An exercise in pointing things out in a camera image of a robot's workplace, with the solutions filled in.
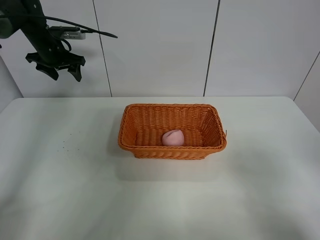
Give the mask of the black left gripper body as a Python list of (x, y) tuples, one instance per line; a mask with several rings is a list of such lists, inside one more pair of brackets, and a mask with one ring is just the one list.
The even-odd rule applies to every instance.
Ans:
[(83, 56), (71, 53), (63, 46), (61, 36), (65, 32), (79, 31), (79, 27), (27, 24), (25, 36), (37, 51), (40, 62), (48, 67), (59, 68), (65, 65), (84, 66)]

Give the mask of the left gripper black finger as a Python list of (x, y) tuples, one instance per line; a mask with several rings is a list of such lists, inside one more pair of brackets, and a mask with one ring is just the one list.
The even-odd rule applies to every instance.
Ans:
[(82, 74), (81, 74), (81, 65), (80, 64), (75, 64), (75, 65), (70, 65), (67, 70), (77, 82), (80, 82), (82, 79)]
[(47, 67), (45, 65), (41, 65), (39, 63), (36, 64), (35, 69), (39, 72), (42, 72), (52, 78), (53, 80), (57, 81), (59, 78), (59, 74), (55, 68)]

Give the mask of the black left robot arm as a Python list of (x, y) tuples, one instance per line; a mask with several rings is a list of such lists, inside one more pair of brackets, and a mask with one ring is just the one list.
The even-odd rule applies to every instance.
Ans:
[(28, 63), (36, 63), (36, 70), (53, 80), (58, 71), (67, 69), (77, 82), (82, 79), (81, 67), (86, 60), (71, 53), (70, 43), (62, 38), (64, 32), (79, 30), (79, 27), (62, 27), (47, 24), (40, 1), (2, 0), (0, 2), (0, 38), (7, 39), (18, 30), (22, 31), (34, 47), (34, 53), (25, 57)]

